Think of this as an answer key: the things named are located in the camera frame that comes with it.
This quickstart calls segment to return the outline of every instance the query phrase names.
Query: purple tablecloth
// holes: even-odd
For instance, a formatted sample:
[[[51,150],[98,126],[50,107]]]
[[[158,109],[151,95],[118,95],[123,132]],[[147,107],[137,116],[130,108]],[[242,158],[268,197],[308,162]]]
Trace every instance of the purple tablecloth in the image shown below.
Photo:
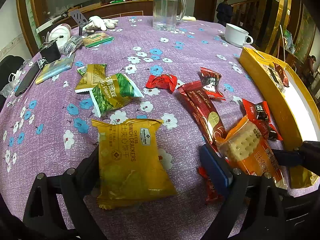
[[[165,125],[157,131],[157,143],[178,195],[111,211],[99,209],[95,197],[89,195],[85,202],[90,212],[110,240],[200,239],[220,207],[219,203],[205,205],[205,185],[197,173],[198,149],[204,144],[202,135],[181,105],[177,90],[171,95],[167,90],[150,92],[144,88],[150,73],[171,73],[179,83],[187,83],[199,80],[202,66],[215,70],[222,74],[219,89],[226,101],[213,103],[226,130],[235,126],[244,115],[239,100],[246,98],[257,103],[263,97],[238,62],[241,49],[221,39],[224,30],[216,23],[182,21],[176,31],[160,32],[152,29],[151,17],[122,17],[115,31],[107,31],[115,37],[114,41],[90,49],[82,47],[76,51],[72,69],[39,85],[33,84],[18,98],[10,96],[0,113],[0,149],[4,157],[0,162],[0,191],[12,214],[22,219],[38,173],[62,174],[95,149],[98,132],[92,127],[91,118],[98,117],[89,93],[74,92],[81,79],[76,68],[107,63],[107,75],[126,73],[145,98],[111,111],[104,121],[118,123],[137,115],[163,119]],[[69,104],[77,110],[71,111]],[[272,142],[271,146],[281,148],[282,143]],[[72,227],[62,202],[61,206],[67,225]]]

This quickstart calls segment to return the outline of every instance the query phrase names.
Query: white cup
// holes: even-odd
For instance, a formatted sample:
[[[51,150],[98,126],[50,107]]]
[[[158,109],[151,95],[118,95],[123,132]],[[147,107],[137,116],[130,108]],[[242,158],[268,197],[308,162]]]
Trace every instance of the white cup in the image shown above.
[[[238,26],[227,23],[226,31],[224,33],[224,38],[230,44],[242,48],[244,44],[252,44],[253,38],[248,35],[249,33]]]

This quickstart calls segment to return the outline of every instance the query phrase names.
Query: wall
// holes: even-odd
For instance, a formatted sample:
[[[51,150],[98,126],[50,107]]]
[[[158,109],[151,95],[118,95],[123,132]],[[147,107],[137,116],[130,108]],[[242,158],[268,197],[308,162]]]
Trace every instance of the wall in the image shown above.
[[[22,35],[17,14],[16,0],[6,0],[0,9],[3,31],[0,39],[0,61],[7,55],[20,56],[24,60],[31,54]]]

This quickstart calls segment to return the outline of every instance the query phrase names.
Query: smartphone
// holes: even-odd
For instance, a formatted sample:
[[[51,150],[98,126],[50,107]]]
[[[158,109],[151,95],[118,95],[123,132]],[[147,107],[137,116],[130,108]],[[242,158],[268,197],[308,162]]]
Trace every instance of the smartphone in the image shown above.
[[[15,92],[15,96],[18,97],[19,95],[22,95],[28,87],[33,83],[33,80],[35,79],[36,75],[39,72],[39,65],[38,62],[35,62],[33,66],[29,69],[28,73],[23,78],[22,82],[20,83],[17,91]]]

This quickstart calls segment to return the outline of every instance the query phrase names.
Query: cracker package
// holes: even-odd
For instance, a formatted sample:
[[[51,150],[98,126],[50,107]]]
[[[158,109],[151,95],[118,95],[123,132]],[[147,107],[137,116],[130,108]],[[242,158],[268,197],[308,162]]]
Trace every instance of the cracker package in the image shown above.
[[[82,79],[75,88],[76,93],[92,90],[101,79],[105,78],[107,64],[88,64],[85,71],[83,71],[84,69],[85,67],[82,69],[84,72]]]
[[[100,208],[113,209],[176,194],[158,157],[156,130],[162,123],[127,119],[113,125],[92,120],[100,134]]]
[[[98,117],[107,111],[126,106],[132,98],[144,98],[136,84],[122,73],[100,80],[90,90],[90,96],[97,109]]]
[[[230,130],[225,139],[217,137],[216,144],[232,168],[240,168],[246,174],[255,176],[269,172],[277,187],[287,189],[271,148],[247,116]]]

